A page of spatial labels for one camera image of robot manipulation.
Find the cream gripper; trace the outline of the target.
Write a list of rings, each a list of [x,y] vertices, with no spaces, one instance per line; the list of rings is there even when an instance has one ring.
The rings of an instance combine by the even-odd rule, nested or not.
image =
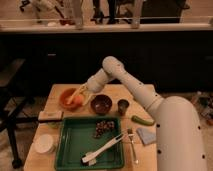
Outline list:
[[[76,91],[67,99],[67,103],[71,103],[73,98],[76,95],[78,95],[79,93],[86,96],[86,98],[85,98],[85,100],[83,101],[83,104],[82,104],[83,106],[85,106],[92,97],[92,92],[88,89],[86,84],[83,84],[78,89],[76,89]]]

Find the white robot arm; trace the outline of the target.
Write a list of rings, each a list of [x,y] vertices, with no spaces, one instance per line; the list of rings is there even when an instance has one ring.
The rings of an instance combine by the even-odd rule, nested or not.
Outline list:
[[[207,171],[199,116],[194,105],[179,96],[163,98],[129,74],[115,57],[105,57],[102,68],[69,98],[98,93],[118,79],[156,122],[158,171]]]

